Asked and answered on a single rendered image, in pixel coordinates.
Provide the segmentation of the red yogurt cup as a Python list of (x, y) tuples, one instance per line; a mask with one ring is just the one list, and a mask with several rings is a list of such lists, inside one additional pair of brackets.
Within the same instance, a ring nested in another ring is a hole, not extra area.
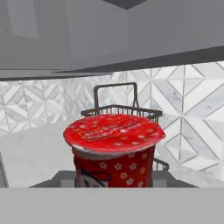
[(149, 187), (156, 144), (165, 138), (157, 122), (136, 115), (94, 115), (64, 131), (72, 147), (79, 187)]

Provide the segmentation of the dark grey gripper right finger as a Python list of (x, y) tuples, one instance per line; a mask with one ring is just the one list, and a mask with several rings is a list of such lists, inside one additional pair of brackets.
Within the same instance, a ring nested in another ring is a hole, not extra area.
[(151, 186), (156, 187), (193, 187), (184, 181), (175, 179), (168, 171), (153, 171), (151, 174)]

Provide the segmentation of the grey wall cabinet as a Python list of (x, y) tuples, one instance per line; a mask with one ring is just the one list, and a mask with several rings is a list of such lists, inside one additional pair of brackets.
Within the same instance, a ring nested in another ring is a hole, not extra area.
[(0, 81), (224, 60), (224, 0), (0, 0)]

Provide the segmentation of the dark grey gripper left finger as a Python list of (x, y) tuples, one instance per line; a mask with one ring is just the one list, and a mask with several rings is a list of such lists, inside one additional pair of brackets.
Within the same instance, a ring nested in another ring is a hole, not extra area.
[(58, 171), (51, 179), (32, 185), (31, 188), (75, 188), (76, 184), (76, 171)]

